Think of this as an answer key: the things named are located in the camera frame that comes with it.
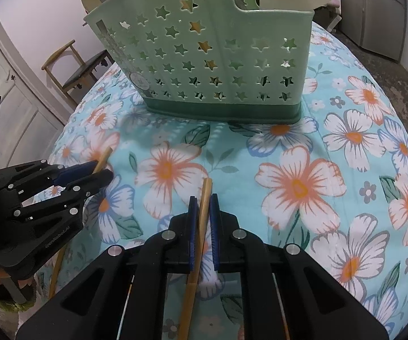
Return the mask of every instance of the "chair backrest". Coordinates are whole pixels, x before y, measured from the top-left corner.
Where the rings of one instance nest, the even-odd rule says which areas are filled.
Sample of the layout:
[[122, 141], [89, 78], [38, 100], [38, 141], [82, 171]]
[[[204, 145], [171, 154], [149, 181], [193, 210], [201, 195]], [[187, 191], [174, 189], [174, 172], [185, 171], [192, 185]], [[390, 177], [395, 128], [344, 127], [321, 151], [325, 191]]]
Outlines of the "chair backrest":
[[45, 61], [45, 63], [43, 64], [43, 66], [41, 67], [42, 70], [45, 70], [49, 65], [54, 64], [59, 58], [60, 56], [64, 53], [64, 51], [68, 48], [70, 48], [74, 54], [74, 56], [76, 57], [76, 60], [80, 63], [80, 64], [84, 64], [84, 60], [81, 58], [81, 56], [78, 54], [78, 52], [75, 50], [75, 48], [73, 47], [73, 44], [75, 43], [75, 40], [71, 40], [70, 42], [68, 42], [65, 46], [61, 47], [60, 49], [58, 49], [55, 53], [53, 53], [48, 60]]

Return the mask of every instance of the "wooden chair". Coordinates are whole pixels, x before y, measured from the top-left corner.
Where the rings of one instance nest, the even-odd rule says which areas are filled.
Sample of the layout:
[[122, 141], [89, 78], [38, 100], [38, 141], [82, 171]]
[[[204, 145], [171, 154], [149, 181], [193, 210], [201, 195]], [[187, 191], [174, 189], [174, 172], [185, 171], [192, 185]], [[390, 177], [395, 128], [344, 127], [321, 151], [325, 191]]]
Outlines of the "wooden chair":
[[[41, 67], [42, 70], [46, 71], [46, 73], [50, 76], [50, 78], [52, 79], [52, 81], [59, 87], [59, 89], [62, 91], [62, 93], [70, 100], [72, 100], [73, 102], [75, 102], [76, 104], [78, 104], [76, 102], [76, 100], [74, 100], [69, 94], [68, 91], [70, 89], [72, 89], [73, 87], [78, 87], [81, 88], [81, 85], [84, 84], [86, 85], [89, 89], [92, 88], [92, 83], [89, 81], [89, 79], [87, 78], [87, 76], [91, 77], [94, 81], [94, 84], [97, 82], [97, 78], [95, 75], [93, 75], [92, 70], [95, 69], [95, 67], [98, 64], [102, 64], [103, 66], [108, 66], [108, 64], [106, 63], [106, 59], [108, 58], [109, 61], [111, 62], [111, 64], [114, 63], [114, 60], [112, 59], [112, 57], [109, 55], [108, 51], [102, 51], [98, 54], [96, 54], [95, 56], [93, 56], [92, 58], [90, 58], [87, 61], [84, 61], [82, 59], [82, 57], [78, 54], [78, 52], [76, 51], [76, 49], [73, 47], [73, 44], [75, 43], [75, 40], [72, 40], [70, 42], [68, 42], [64, 47], [58, 49], [55, 53], [53, 53], [48, 60], [46, 60], [46, 62], [43, 64], [43, 66]], [[51, 70], [49, 69], [49, 66], [54, 64], [59, 58], [60, 56], [64, 53], [64, 51], [66, 49], [70, 48], [73, 52], [73, 55], [76, 58], [76, 61], [78, 61], [78, 63], [81, 65], [77, 71], [75, 71], [71, 77], [64, 83], [64, 84], [60, 84], [59, 81], [56, 79], [56, 77], [53, 75], [53, 73], [51, 73]]]

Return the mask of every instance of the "chopstick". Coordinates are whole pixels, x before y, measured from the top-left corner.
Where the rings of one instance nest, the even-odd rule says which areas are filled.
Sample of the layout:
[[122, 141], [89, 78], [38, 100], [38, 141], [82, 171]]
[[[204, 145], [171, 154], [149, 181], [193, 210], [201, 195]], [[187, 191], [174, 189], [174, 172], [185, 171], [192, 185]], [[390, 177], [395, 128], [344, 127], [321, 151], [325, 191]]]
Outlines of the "chopstick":
[[[97, 166], [95, 166], [95, 169], [92, 173], [97, 173], [103, 168], [105, 168], [106, 164], [108, 163], [108, 158], [113, 152], [113, 149], [111, 147], [108, 147], [105, 149], [105, 152], [103, 152], [100, 156], [100, 159], [98, 160]], [[64, 261], [64, 256], [65, 256], [65, 251], [67, 250], [68, 244], [65, 244], [59, 251], [59, 254], [57, 255], [56, 263], [53, 268], [53, 274], [51, 275], [51, 283], [50, 283], [50, 290], [48, 293], [48, 300], [51, 299], [55, 294], [56, 294], [56, 285], [57, 285], [57, 278], [59, 277], [59, 272], [60, 269], [62, 268], [62, 262]]]
[[201, 206], [199, 208], [198, 231], [196, 232], [196, 251], [194, 255], [194, 269], [190, 272], [185, 289], [182, 314], [180, 315], [180, 327], [177, 340], [187, 340], [193, 314], [194, 298], [198, 288], [199, 271], [201, 269], [202, 253], [205, 243], [205, 234], [208, 223], [208, 205], [212, 193], [212, 180], [205, 178], [201, 193]]

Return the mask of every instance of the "tablecloth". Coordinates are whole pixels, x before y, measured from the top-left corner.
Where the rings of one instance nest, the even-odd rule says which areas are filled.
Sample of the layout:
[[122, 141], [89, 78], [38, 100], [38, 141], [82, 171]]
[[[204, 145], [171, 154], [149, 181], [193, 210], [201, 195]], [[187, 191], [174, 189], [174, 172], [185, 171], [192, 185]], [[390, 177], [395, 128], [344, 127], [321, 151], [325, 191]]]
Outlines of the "tablecloth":
[[[306, 76], [298, 123], [226, 124], [150, 113], [112, 65], [49, 160], [70, 166], [115, 150], [114, 180], [87, 200], [58, 290], [108, 246], [133, 247], [166, 229], [209, 176], [242, 228], [269, 244], [300, 245], [394, 338], [408, 322], [408, 135], [368, 71], [317, 25]], [[208, 230], [190, 339], [243, 339], [238, 277], [214, 271], [211, 249]], [[53, 263], [36, 275], [43, 298]], [[184, 284], [184, 276], [168, 282], [164, 339], [177, 335]]]

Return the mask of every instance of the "round sticker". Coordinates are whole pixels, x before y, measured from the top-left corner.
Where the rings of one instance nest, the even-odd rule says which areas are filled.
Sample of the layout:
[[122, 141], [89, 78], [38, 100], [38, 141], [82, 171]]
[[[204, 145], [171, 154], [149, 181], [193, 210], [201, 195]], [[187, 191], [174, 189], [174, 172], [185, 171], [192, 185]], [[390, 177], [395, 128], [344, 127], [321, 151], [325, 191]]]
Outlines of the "round sticker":
[[150, 87], [150, 84], [149, 84], [149, 82], [147, 81], [147, 79], [144, 78], [144, 77], [143, 77], [141, 74], [139, 74], [139, 73], [131, 73], [131, 74], [130, 74], [130, 80], [131, 80], [131, 82], [132, 82], [135, 86], [137, 86], [139, 89], [146, 90], [146, 89], [149, 89], [149, 87]]

